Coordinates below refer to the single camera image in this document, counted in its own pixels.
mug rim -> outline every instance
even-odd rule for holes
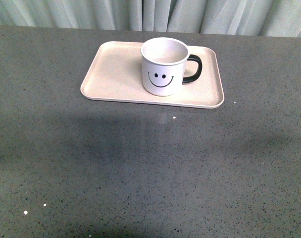
[[[179,61],[176,61],[176,62],[171,62],[171,63],[162,63],[162,62],[158,62],[158,61],[154,61],[154,60],[149,59],[145,55],[145,53],[143,52],[144,47],[147,45],[147,43],[149,43],[151,41],[154,41],[154,40],[160,40],[160,39],[163,39],[163,40],[165,39],[165,40],[174,41],[174,42],[179,43],[180,45],[182,45],[187,50],[187,55],[183,59],[181,59]],[[177,64],[183,63],[183,62],[185,62],[188,59],[188,57],[190,55],[189,49],[188,49],[188,47],[187,47],[187,45],[185,43],[183,43],[180,40],[177,40],[177,39],[174,39],[174,38],[170,38],[170,37],[156,37],[156,38],[152,38],[152,39],[149,39],[149,40],[145,41],[142,44],[142,46],[141,46],[141,54],[142,54],[143,58],[146,59],[147,61],[149,61],[151,63],[154,63],[154,64],[157,64],[157,65],[164,65],[164,66],[177,65]]]

tray rim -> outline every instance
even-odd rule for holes
[[[94,70],[94,67],[95,67],[95,61],[97,60],[97,58],[99,57],[99,52],[102,51],[103,47],[106,47],[107,45],[112,45],[112,44],[143,44],[143,42],[130,42],[130,41],[107,41],[107,42],[104,42],[103,44],[101,44],[97,50],[97,53],[95,54],[95,57],[94,59],[92,60],[92,63],[86,73],[86,76],[84,78],[84,80],[82,81],[81,83],[81,87],[80,87],[80,91],[82,93],[82,95],[87,98],[87,99],[90,99],[90,100],[94,100],[94,101],[104,101],[104,102],[125,102],[125,103],[139,103],[139,104],[153,104],[153,105],[163,105],[163,106],[174,106],[174,107],[187,107],[187,108],[200,108],[200,109],[214,109],[214,108],[218,108],[219,106],[221,106],[225,100],[225,97],[224,97],[224,90],[223,90],[223,85],[222,85],[222,80],[221,80],[221,75],[220,75],[220,70],[219,70],[219,65],[218,65],[218,62],[217,62],[217,57],[216,57],[216,53],[214,50],[208,48],[208,47],[204,47],[204,46],[188,46],[188,47],[198,47],[198,48],[202,48],[202,49],[205,49],[205,50],[208,50],[210,51],[212,54],[213,54],[213,58],[215,60],[215,63],[216,63],[216,66],[217,66],[217,83],[219,84],[219,87],[220,87],[220,92],[222,93],[222,98],[221,100],[219,101],[219,103],[217,104],[214,104],[214,105],[194,105],[194,104],[189,104],[189,103],[173,103],[173,102],[159,102],[159,101],[156,101],[156,102],[150,102],[150,101],[146,101],[146,100],[136,100],[136,99],[116,99],[116,98],[99,98],[99,97],[90,97],[89,95],[86,94],[85,90],[84,90],[84,87],[85,87],[85,84],[86,84],[86,79],[87,79],[87,76],[91,73],[91,71]]]

curtain fold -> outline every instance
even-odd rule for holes
[[[0,25],[301,37],[301,0],[0,0]]]

smiley face mouth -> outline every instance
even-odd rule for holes
[[[164,86],[158,86],[158,85],[154,84],[154,83],[151,81],[150,72],[148,72],[148,75],[149,75],[149,80],[150,80],[150,82],[152,83],[152,85],[154,85],[154,86],[157,87],[157,88],[164,88],[164,87],[168,86],[168,85],[171,83],[172,79],[174,78],[174,76],[172,76],[169,83],[167,83],[167,84],[164,85]]]

rectangular tray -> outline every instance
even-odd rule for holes
[[[159,104],[212,109],[224,101],[215,52],[206,47],[188,46],[201,58],[203,68],[198,80],[185,84],[171,96],[155,96],[142,84],[142,43],[110,41],[102,44],[81,85],[88,99],[129,103]],[[185,76],[195,74],[198,64],[188,61]]]

